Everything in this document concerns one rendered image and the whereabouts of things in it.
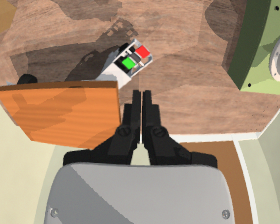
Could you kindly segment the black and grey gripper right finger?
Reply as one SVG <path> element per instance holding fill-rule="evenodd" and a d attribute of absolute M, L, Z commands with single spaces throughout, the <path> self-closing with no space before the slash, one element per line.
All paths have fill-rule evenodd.
<path fill-rule="evenodd" d="M 189 152 L 169 136 L 168 130 L 161 126 L 159 104 L 152 104 L 151 90 L 143 92 L 142 144 L 148 151 L 150 165 L 202 164 L 218 169 L 214 155 Z"/>

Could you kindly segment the brown wooden dolly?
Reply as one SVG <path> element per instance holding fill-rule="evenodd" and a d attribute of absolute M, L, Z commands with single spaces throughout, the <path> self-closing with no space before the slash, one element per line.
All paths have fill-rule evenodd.
<path fill-rule="evenodd" d="M 38 83 L 23 74 L 17 85 L 0 86 L 0 100 L 31 141 L 94 149 L 122 125 L 119 89 L 153 61 L 141 45 L 134 38 L 112 51 L 95 80 Z"/>

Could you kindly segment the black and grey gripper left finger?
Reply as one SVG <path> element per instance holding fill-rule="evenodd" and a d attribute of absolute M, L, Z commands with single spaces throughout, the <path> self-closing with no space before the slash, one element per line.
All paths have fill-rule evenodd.
<path fill-rule="evenodd" d="M 133 151 L 140 144 L 140 129 L 141 92 L 133 90 L 132 104 L 124 104 L 122 125 L 116 128 L 114 135 L 93 150 L 65 153 L 63 166 L 76 162 L 131 165 Z"/>

